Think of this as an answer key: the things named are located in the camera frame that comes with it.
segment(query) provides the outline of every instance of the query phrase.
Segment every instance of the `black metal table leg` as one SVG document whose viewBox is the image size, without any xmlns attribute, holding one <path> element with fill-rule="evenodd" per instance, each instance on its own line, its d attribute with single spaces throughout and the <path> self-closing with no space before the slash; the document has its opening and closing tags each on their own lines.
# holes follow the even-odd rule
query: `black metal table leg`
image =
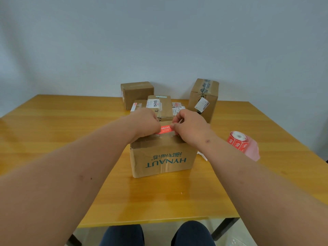
<svg viewBox="0 0 328 246">
<path fill-rule="evenodd" d="M 70 236 L 66 244 L 68 246 L 82 246 L 82 243 L 73 234 Z"/>
<path fill-rule="evenodd" d="M 212 238 L 217 241 L 231 226 L 238 221 L 239 217 L 225 218 L 222 223 L 212 233 Z"/>
</svg>

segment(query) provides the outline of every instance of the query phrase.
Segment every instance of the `jeans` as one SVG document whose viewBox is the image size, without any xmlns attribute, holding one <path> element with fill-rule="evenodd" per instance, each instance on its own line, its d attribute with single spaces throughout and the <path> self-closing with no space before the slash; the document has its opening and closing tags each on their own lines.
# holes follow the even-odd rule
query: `jeans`
<svg viewBox="0 0 328 246">
<path fill-rule="evenodd" d="M 144 246 L 140 224 L 111 226 L 107 229 L 99 246 Z M 197 222 L 185 222 L 174 235 L 171 246 L 215 246 L 207 228 Z"/>
</svg>

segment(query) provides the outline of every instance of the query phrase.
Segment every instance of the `person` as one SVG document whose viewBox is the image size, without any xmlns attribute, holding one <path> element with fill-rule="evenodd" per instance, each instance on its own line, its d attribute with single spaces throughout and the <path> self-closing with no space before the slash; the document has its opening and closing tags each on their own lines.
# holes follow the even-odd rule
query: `person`
<svg viewBox="0 0 328 246">
<path fill-rule="evenodd" d="M 206 156 L 257 245 L 328 245 L 327 205 L 220 139 L 196 112 L 181 110 L 171 127 Z M 0 245 L 64 245 L 126 145 L 159 131 L 141 108 L 1 176 Z M 140 229 L 109 227 L 101 245 L 142 245 Z M 183 241 L 190 234 L 200 237 Z M 187 222 L 172 245 L 214 245 L 208 235 Z"/>
</svg>

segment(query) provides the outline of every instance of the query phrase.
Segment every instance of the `tile floor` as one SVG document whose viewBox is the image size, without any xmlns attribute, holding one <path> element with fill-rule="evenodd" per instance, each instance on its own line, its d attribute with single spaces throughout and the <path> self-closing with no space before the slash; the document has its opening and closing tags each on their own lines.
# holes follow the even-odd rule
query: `tile floor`
<svg viewBox="0 0 328 246">
<path fill-rule="evenodd" d="M 199 220 L 212 233 L 223 219 Z M 145 246 L 169 246 L 171 239 L 183 224 L 183 221 L 170 223 L 142 224 L 145 236 Z M 74 235 L 82 242 L 83 246 L 98 246 L 107 227 L 80 228 Z M 215 242 L 219 246 L 256 246 L 248 233 L 242 220 L 238 220 L 219 240 Z"/>
</svg>

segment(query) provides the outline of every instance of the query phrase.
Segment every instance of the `wooden table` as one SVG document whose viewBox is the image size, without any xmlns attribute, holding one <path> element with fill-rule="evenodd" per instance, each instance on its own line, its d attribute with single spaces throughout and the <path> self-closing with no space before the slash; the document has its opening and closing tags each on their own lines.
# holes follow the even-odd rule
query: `wooden table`
<svg viewBox="0 0 328 246">
<path fill-rule="evenodd" d="M 0 174 L 128 114 L 121 98 L 37 95 L 1 119 Z M 249 102 L 218 101 L 211 127 L 251 136 L 261 164 L 328 204 L 327 164 Z M 79 227 L 214 217 L 238 213 L 209 162 L 197 155 L 191 170 L 135 179 L 127 146 Z"/>
</svg>

